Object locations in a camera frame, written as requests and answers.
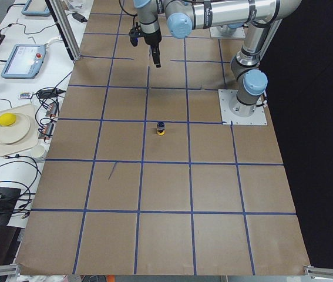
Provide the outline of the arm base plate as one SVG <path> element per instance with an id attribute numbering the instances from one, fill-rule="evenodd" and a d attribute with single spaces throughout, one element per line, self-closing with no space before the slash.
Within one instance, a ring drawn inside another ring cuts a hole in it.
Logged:
<path id="1" fill-rule="evenodd" d="M 223 125 L 267 126 L 261 97 L 254 105 L 244 105 L 237 99 L 238 90 L 219 89 L 218 96 Z"/>
<path id="2" fill-rule="evenodd" d="M 245 38 L 244 28 L 229 28 L 228 26 L 215 26 L 210 28 L 210 36 L 216 39 L 243 40 Z"/>

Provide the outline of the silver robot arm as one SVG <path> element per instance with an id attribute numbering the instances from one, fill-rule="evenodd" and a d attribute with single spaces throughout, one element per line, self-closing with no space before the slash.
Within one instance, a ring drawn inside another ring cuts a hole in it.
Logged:
<path id="1" fill-rule="evenodd" d="M 188 37 L 195 29 L 208 29 L 212 38 L 243 40 L 232 60 L 231 70 L 240 81 L 240 94 L 232 100 L 236 115 L 249 116 L 255 108 L 257 94 L 245 85 L 248 71 L 257 69 L 265 45 L 282 19 L 292 14 L 300 1 L 135 1 L 137 13 L 129 31 L 130 41 L 137 46 L 144 38 L 150 46 L 153 63 L 160 67 L 159 44 L 162 34 L 158 16 L 165 14 L 170 34 L 177 39 Z"/>

